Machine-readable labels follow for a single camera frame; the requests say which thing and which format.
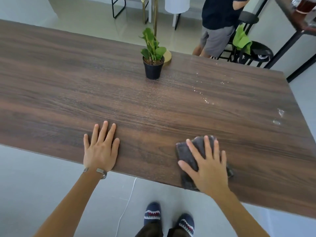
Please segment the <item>gray shorts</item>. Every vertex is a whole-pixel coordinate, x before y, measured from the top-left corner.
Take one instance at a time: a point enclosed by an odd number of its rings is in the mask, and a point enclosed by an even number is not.
[[[217,30],[209,30],[203,27],[200,45],[207,54],[213,57],[219,57],[225,50],[230,36],[234,31],[234,26],[227,26]]]

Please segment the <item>potted plant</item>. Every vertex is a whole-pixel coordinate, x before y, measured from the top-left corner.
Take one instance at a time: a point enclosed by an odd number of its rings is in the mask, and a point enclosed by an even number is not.
[[[159,47],[159,41],[157,41],[150,28],[146,28],[143,31],[143,37],[140,38],[144,39],[147,45],[147,48],[141,50],[146,77],[148,79],[158,79],[165,61],[163,55],[167,49],[162,46]]]

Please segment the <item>white cable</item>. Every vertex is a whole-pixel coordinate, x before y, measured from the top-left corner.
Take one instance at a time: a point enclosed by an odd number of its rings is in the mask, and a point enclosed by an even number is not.
[[[137,178],[135,178],[135,179],[134,179],[132,192],[131,192],[130,198],[128,199],[127,205],[126,205],[126,207],[125,207],[125,209],[124,209],[124,211],[123,211],[123,213],[122,213],[121,217],[120,217],[120,218],[119,218],[119,220],[118,220],[118,228],[117,228],[117,230],[116,230],[115,237],[117,237],[117,235],[118,235],[118,231],[119,231],[119,223],[121,222],[121,218],[122,218],[122,216],[124,215],[125,210],[126,210],[126,209],[127,209],[127,207],[128,207],[128,203],[129,203],[129,202],[130,202],[130,200],[131,200],[131,197],[132,197],[132,194],[133,194],[133,190],[134,190],[134,186],[135,186],[135,181],[136,181],[136,179],[137,179]]]

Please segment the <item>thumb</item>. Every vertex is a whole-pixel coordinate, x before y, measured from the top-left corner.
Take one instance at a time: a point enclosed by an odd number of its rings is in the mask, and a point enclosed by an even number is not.
[[[186,163],[185,161],[183,160],[180,160],[178,161],[178,165],[180,166],[180,168],[186,172],[190,177],[191,179],[195,182],[197,176],[198,176],[198,173],[196,171],[194,171],[191,166],[189,166],[188,163]]]

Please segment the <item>shark teeth pattern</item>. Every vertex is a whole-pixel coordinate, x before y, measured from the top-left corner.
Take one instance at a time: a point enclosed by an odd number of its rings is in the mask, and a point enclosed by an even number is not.
[[[187,231],[187,232],[189,233],[189,235],[190,235],[191,237],[193,237],[194,228],[193,228],[191,225],[189,225],[185,219],[181,219],[181,220],[180,220],[179,226],[181,226],[182,228],[184,228],[185,231]]]
[[[146,211],[145,219],[147,220],[160,220],[160,211]]]

